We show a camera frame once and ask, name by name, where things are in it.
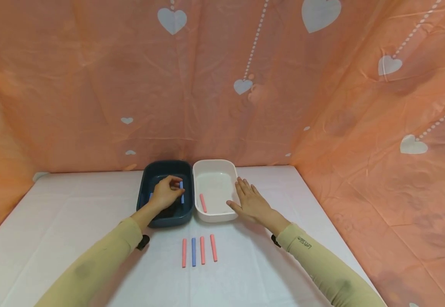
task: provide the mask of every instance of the fabric backdrop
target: fabric backdrop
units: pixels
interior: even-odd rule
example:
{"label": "fabric backdrop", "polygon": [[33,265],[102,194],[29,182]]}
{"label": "fabric backdrop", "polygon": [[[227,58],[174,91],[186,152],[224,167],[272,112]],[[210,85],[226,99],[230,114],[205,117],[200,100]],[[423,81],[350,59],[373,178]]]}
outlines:
{"label": "fabric backdrop", "polygon": [[445,307],[445,0],[0,1],[0,223],[207,158],[295,165],[389,306]]}

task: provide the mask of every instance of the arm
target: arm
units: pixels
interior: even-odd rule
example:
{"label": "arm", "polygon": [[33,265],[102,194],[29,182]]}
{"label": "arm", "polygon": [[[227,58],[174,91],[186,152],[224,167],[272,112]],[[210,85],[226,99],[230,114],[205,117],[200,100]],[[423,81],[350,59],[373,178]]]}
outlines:
{"label": "arm", "polygon": [[184,189],[181,179],[168,176],[160,181],[148,204],[123,220],[103,239],[80,256],[45,292],[35,307],[87,306],[97,290],[141,242],[142,230],[170,206]]}
{"label": "arm", "polygon": [[364,279],[304,230],[273,210],[254,185],[238,178],[236,191],[241,206],[233,201],[228,201],[228,205],[244,219],[270,230],[281,247],[299,261],[332,306],[385,306]]}

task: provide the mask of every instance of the pink chalk stick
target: pink chalk stick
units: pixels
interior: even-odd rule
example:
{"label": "pink chalk stick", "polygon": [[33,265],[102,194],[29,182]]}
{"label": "pink chalk stick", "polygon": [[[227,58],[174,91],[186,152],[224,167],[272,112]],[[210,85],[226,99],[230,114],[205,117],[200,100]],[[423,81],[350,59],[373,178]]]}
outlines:
{"label": "pink chalk stick", "polygon": [[212,247],[212,258],[214,258],[214,262],[217,262],[216,239],[214,239],[214,235],[211,235],[211,247]]}
{"label": "pink chalk stick", "polygon": [[202,209],[204,210],[205,213],[207,213],[207,208],[205,206],[204,195],[202,195],[202,194],[200,194],[200,202],[202,203]]}
{"label": "pink chalk stick", "polygon": [[187,266],[187,239],[183,239],[182,243],[182,268]]}
{"label": "pink chalk stick", "polygon": [[202,261],[202,264],[205,264],[204,237],[200,237],[200,259]]}

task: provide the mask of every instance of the blue chalk stick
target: blue chalk stick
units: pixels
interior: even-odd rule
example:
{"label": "blue chalk stick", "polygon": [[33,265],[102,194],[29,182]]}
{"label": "blue chalk stick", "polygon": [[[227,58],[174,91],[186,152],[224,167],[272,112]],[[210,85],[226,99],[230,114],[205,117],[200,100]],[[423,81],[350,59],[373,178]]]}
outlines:
{"label": "blue chalk stick", "polygon": [[[183,181],[180,181],[180,188],[183,188]],[[182,203],[185,203],[185,197],[182,194]]]}
{"label": "blue chalk stick", "polygon": [[192,266],[195,266],[195,238],[192,238]]}

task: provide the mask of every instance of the left hand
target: left hand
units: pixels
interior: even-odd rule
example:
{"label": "left hand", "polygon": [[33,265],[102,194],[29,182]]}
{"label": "left hand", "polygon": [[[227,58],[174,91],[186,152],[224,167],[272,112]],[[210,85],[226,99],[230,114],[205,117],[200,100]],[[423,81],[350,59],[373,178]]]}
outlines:
{"label": "left hand", "polygon": [[153,196],[146,206],[152,206],[156,208],[158,212],[170,207],[170,205],[185,192],[184,188],[180,188],[181,181],[181,178],[171,175],[161,180],[154,187]]}

